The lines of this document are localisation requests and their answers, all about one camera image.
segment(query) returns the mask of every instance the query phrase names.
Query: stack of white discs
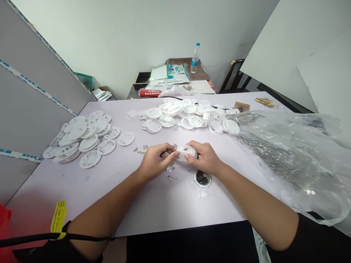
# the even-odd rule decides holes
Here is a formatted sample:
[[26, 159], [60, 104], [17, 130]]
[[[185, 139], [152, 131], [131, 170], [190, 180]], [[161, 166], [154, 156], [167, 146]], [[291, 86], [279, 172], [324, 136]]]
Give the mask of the stack of white discs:
[[[65, 123], [59, 134], [50, 143], [43, 157], [54, 158], [54, 163], [68, 163], [83, 152], [79, 165], [83, 169], [95, 166], [102, 155], [111, 153], [116, 148], [120, 134], [118, 127], [111, 127], [111, 116], [102, 111], [95, 111], [89, 117], [78, 116]], [[134, 134], [124, 133], [118, 139], [118, 144], [127, 146], [134, 140]]]
[[195, 99], [164, 98], [158, 108], [140, 112], [129, 111], [126, 118], [143, 120], [141, 128], [149, 133], [158, 133], [162, 127], [173, 127], [176, 130], [208, 127], [208, 130], [215, 135], [223, 132], [239, 133], [239, 126], [227, 117], [230, 118], [240, 111], [238, 109], [228, 110], [219, 104], [216, 104], [215, 107], [212, 107], [207, 100], [196, 103]]

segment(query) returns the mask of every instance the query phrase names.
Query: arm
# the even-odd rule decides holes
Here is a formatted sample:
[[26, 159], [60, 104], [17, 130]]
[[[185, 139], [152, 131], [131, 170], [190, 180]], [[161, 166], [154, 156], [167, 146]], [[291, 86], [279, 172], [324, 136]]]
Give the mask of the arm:
[[188, 163], [221, 180], [264, 241], [274, 250], [286, 250], [295, 238], [298, 214], [223, 163], [209, 143], [191, 141], [188, 145], [199, 154], [198, 159], [186, 155]]
[[[177, 156], [179, 152], [176, 152], [175, 148], [167, 143], [149, 147], [140, 167], [76, 217], [68, 226], [68, 232], [95, 237], [113, 237], [143, 187], [160, 175]], [[95, 261], [105, 250], [109, 241], [71, 240], [70, 242], [86, 259]]]

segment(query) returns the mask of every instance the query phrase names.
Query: black cord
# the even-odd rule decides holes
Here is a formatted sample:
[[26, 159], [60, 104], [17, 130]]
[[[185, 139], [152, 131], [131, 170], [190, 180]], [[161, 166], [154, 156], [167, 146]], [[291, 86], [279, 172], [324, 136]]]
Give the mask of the black cord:
[[[38, 234], [38, 235], [23, 236], [23, 237], [13, 237], [9, 239], [1, 239], [0, 248], [10, 247], [18, 244], [29, 243], [29, 242], [39, 241], [39, 240], [58, 239], [60, 234], [61, 233], [47, 233], [47, 234]], [[86, 236], [86, 235], [66, 233], [66, 236], [63, 239], [99, 242], [104, 240], [113, 241], [116, 239], [116, 237], [92, 237], [92, 236]]]

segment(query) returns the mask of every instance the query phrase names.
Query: black sleeve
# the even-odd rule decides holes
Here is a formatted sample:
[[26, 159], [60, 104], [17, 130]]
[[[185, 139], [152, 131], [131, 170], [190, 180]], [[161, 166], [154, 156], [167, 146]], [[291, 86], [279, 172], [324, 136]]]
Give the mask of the black sleeve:
[[[71, 221], [62, 229], [62, 232], [66, 232], [68, 225]], [[102, 255], [98, 258], [95, 263], [102, 262]], [[44, 246], [36, 248], [30, 256], [27, 258], [25, 263], [40, 263], [40, 262], [74, 262], [74, 263], [91, 263], [89, 260], [84, 258], [71, 244], [69, 239], [62, 239], [56, 241], [48, 241]]]
[[285, 251], [266, 247], [272, 263], [339, 262], [336, 259], [349, 262], [351, 238], [334, 227], [320, 225], [299, 214], [299, 225], [291, 246]]

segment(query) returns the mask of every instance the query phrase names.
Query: left hand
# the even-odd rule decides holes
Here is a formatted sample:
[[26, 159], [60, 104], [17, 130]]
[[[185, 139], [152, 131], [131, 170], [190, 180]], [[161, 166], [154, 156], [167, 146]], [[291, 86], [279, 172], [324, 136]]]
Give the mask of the left hand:
[[137, 172], [141, 178], [152, 180], [166, 170], [179, 154], [176, 148], [168, 143], [150, 146]]

